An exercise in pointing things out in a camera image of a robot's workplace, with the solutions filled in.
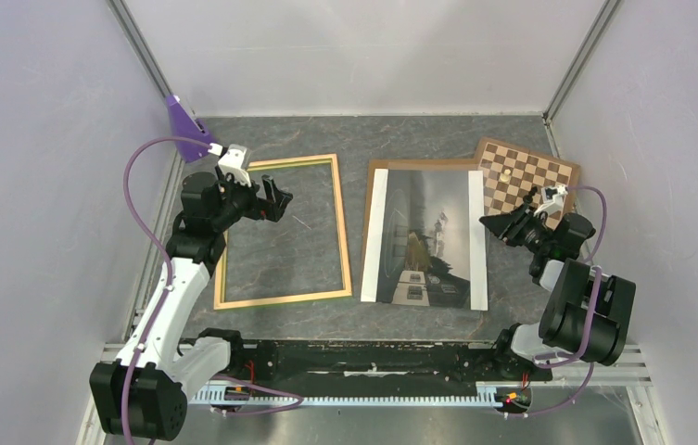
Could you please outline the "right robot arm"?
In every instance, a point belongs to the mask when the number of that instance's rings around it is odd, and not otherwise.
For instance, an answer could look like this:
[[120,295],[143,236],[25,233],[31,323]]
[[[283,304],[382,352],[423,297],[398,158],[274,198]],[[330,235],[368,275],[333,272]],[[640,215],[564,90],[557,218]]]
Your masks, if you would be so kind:
[[615,364],[626,346],[636,285],[579,259],[584,242],[595,235],[592,223],[567,213],[550,228],[528,204],[480,222],[505,245],[532,253],[528,273],[550,293],[537,323],[501,331],[490,354],[493,371],[514,378],[527,367]]

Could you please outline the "light wooden picture frame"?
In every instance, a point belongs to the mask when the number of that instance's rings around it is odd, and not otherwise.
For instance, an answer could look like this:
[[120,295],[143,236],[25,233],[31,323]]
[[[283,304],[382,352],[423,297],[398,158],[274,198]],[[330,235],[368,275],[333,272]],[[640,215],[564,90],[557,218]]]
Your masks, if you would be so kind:
[[353,290],[349,263],[349,248],[337,154],[331,153],[285,159],[256,160],[251,161],[248,164],[247,170],[249,172],[261,172],[273,169],[307,167],[321,164],[328,164],[331,172],[342,288],[338,290],[312,292],[281,297],[226,301],[225,283],[227,275],[228,252],[225,252],[218,262],[218,269],[215,276],[215,289],[213,301],[214,310],[222,311],[231,309],[245,309],[252,307],[308,302],[320,299],[348,298],[352,296]]

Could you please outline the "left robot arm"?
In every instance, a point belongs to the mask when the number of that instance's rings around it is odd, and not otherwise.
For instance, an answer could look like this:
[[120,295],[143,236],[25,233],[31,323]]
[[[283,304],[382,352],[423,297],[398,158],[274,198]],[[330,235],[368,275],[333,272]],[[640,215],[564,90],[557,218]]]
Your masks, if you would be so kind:
[[187,318],[213,277],[225,233],[243,218],[276,223],[293,194],[263,175],[260,183],[231,173],[193,173],[183,180],[182,210],[164,245],[150,308],[112,362],[99,362],[89,384],[102,430],[128,440],[175,439],[190,400],[211,378],[241,375],[247,355],[235,330],[209,329],[178,351]]

